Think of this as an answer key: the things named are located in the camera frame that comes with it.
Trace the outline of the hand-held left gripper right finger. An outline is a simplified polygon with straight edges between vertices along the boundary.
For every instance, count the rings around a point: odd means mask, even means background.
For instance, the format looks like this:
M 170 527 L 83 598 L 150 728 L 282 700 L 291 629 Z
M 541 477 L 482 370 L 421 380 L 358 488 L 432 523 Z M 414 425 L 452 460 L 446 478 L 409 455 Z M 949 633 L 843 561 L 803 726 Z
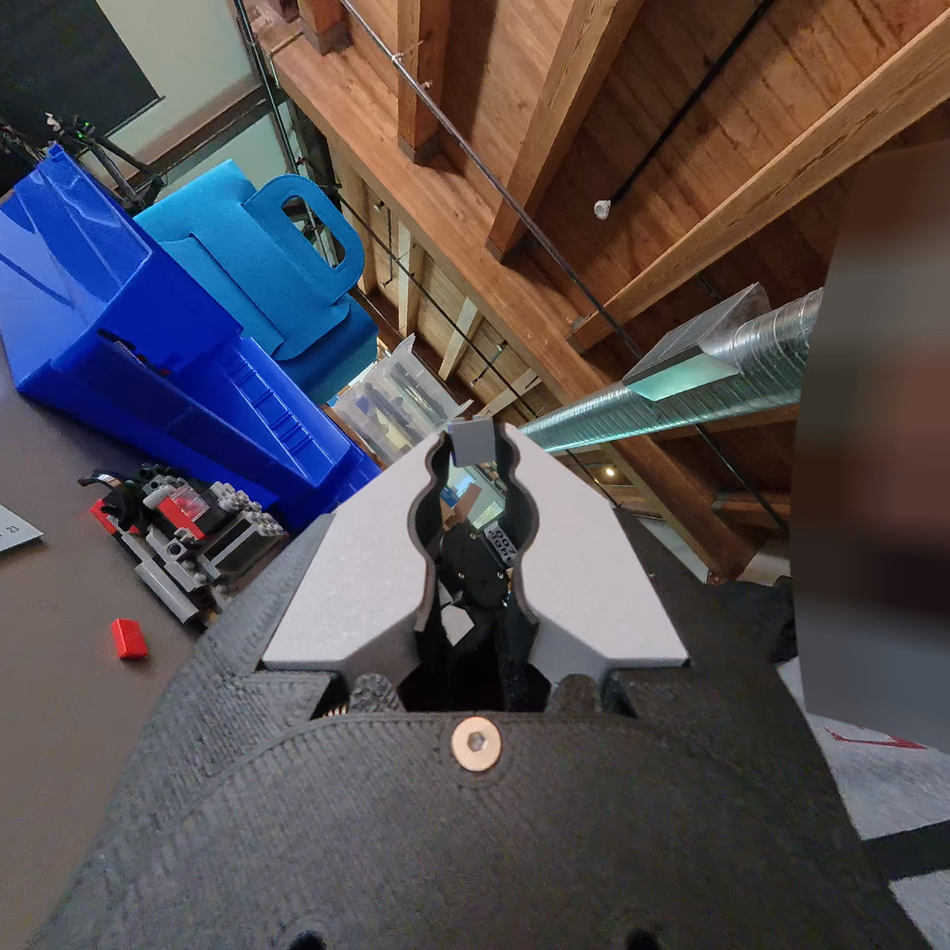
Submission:
M 611 504 L 516 427 L 497 437 L 529 664 L 550 682 L 682 667 L 687 649 Z

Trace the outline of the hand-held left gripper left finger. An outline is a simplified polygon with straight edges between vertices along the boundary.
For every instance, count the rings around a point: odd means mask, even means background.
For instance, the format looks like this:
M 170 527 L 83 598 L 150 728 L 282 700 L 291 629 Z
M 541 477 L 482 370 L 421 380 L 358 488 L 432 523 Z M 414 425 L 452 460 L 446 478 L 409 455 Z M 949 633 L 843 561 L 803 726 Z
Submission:
M 451 444 L 426 436 L 332 517 L 262 661 L 269 670 L 410 675 L 435 598 Z

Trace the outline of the toy brick truck model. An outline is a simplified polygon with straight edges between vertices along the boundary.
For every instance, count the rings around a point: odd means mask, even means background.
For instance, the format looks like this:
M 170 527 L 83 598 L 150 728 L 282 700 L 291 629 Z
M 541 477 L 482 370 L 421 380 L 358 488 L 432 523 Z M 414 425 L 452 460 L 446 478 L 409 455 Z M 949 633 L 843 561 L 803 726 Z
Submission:
M 243 490 L 161 463 L 131 476 L 94 469 L 78 484 L 105 488 L 90 512 L 134 557 L 140 581 L 195 629 L 212 626 L 290 539 Z

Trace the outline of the grey-brown desk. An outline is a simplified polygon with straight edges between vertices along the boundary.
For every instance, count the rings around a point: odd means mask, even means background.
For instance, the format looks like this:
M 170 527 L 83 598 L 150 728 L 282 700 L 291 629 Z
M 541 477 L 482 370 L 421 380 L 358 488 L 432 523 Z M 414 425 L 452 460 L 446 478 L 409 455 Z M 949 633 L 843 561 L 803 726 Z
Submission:
M 192 637 L 134 575 L 76 479 L 125 449 L 40 410 L 2 365 L 2 505 L 44 532 L 2 555 L 2 948 L 27 948 L 84 857 Z M 123 661 L 110 624 L 142 627 Z

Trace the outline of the clear plastic organizer box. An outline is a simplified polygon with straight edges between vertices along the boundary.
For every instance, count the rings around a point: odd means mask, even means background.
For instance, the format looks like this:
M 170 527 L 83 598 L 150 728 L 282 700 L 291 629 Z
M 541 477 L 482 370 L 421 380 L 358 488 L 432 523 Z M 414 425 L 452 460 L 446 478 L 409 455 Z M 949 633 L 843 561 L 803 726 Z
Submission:
M 472 400 L 453 399 L 442 379 L 416 356 L 414 342 L 412 334 L 357 377 L 332 406 L 384 466 L 472 405 Z

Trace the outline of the blue plastic bin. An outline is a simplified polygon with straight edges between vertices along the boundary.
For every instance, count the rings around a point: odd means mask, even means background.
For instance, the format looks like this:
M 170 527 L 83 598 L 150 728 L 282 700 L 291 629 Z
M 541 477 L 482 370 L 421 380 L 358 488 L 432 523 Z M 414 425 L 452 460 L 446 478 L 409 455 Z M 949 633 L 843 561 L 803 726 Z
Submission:
M 379 473 L 61 146 L 2 202 L 14 386 L 300 531 Z

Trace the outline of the brick instruction booklet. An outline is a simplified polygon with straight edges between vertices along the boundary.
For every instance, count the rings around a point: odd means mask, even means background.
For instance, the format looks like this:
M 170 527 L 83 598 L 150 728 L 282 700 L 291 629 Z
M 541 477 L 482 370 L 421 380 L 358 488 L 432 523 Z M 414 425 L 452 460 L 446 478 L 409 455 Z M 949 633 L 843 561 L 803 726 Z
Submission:
M 1 505 L 1 555 L 41 540 L 44 532 Z

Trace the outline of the blue felt bag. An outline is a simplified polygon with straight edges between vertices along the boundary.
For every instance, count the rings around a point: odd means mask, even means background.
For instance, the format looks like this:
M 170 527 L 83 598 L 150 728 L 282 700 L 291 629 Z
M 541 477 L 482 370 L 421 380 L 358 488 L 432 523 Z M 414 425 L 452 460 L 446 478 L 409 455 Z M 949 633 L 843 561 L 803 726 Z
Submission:
M 310 179 L 256 189 L 226 160 L 135 220 L 316 405 L 375 362 L 376 325 L 350 293 L 362 240 Z

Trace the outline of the black tripod stands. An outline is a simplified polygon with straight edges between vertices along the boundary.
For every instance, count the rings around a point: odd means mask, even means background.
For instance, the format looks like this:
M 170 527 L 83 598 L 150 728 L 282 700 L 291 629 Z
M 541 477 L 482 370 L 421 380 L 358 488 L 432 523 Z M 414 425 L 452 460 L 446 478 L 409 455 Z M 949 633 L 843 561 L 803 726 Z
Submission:
M 151 165 L 121 149 L 96 127 L 78 116 L 61 120 L 53 113 L 45 113 L 50 136 L 45 142 L 30 133 L 17 129 L 6 117 L 1 118 L 2 153 L 15 157 L 33 170 L 48 158 L 53 146 L 73 148 L 78 157 L 91 154 L 107 173 L 117 190 L 117 200 L 131 215 L 151 207 L 167 184 L 162 173 Z

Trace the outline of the silver metal air duct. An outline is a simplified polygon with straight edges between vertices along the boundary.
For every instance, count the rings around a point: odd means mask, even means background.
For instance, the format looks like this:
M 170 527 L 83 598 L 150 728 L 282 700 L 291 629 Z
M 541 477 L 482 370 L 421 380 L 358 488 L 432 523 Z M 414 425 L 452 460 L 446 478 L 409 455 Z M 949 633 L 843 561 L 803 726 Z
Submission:
M 521 431 L 558 452 L 795 405 L 823 294 L 772 309 L 756 282 L 667 332 L 619 382 Z

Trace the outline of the black wall panel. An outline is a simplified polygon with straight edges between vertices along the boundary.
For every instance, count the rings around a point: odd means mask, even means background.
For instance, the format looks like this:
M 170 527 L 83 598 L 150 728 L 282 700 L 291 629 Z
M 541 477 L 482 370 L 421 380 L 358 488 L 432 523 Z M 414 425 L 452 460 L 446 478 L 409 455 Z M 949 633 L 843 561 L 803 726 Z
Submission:
M 159 101 L 97 2 L 1 3 L 1 114 L 18 132 L 51 136 L 52 114 L 110 133 Z

